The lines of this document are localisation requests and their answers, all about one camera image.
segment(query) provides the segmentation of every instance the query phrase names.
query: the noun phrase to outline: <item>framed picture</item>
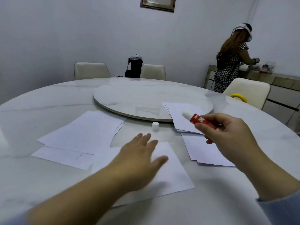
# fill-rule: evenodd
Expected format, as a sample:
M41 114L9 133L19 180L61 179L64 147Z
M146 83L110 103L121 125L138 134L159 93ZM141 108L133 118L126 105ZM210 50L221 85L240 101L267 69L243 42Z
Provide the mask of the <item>framed picture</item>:
M175 0L141 0L141 7L174 12Z

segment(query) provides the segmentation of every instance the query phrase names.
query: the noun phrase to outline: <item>white marble table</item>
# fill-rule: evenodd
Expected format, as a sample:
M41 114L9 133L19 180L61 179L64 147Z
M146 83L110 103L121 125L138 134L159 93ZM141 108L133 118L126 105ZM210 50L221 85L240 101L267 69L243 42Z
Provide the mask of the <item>white marble table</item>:
M31 157L36 139L67 125L88 110L103 109L93 98L101 85L122 78L61 83L31 91L0 106L0 222L28 210L91 174ZM155 80L141 79L140 84ZM213 112L242 117L259 145L276 163L300 179L300 138L268 114L203 88L185 85L210 98ZM122 146L138 133L152 133L151 121L129 118L112 141ZM168 141L196 188L110 210L100 224L268 224L255 202L257 193L236 168L191 161L172 123L161 123L153 139Z
M173 121L164 102L191 103L203 114L212 111L212 101L203 92L185 84L170 81L143 81L125 78L115 85L102 85L94 91L96 102L107 110L130 118L147 121Z

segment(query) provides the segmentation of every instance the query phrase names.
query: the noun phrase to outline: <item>hand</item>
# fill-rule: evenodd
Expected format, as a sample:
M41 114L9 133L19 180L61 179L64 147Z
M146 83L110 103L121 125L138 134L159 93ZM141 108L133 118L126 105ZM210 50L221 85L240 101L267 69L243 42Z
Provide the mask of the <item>hand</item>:
M220 126L223 131L217 131L208 125L197 123L195 127L204 133L207 144L215 143L229 161L242 171L247 163L251 163L260 156L266 156L259 148L251 130L240 118L216 113L202 115L203 118Z
M150 133L145 136L140 133L125 144L108 165L108 168L118 176L127 192L143 189L168 161L167 156L161 156L151 162L151 155L158 141L148 142L150 138Z
M260 63L260 59L258 57L254 58L255 64Z

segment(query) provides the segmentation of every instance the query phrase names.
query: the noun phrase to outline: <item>chair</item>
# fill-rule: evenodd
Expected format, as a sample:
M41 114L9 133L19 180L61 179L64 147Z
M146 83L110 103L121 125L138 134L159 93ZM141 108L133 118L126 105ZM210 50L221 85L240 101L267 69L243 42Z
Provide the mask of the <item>chair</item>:
M144 64L141 70L140 78L166 80L166 70L162 65Z
M111 77L104 63L77 62L74 65L75 80Z
M241 94L247 99L247 103L262 109L269 95L271 87L269 84L244 78L236 78L223 94L231 96L233 94Z

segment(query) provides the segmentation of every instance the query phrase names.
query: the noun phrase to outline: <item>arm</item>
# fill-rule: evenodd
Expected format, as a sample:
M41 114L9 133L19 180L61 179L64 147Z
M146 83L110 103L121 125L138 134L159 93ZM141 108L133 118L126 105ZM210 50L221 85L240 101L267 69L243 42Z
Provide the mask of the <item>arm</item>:
M167 156L151 162L158 141L148 143L150 137L140 133L107 167L30 210L29 224L96 224L120 197L148 185L167 162Z
M300 182L264 154L242 119L226 114L203 117L215 125L221 124L223 131L201 123L195 127L205 134L208 144L215 143L220 152L247 176L269 220L273 224L283 224L283 221L284 224L300 224Z
M256 59L251 59L248 53L247 49L243 49L240 52L240 58L243 60L243 62L246 65L254 65L255 63L258 63L259 61L257 61Z

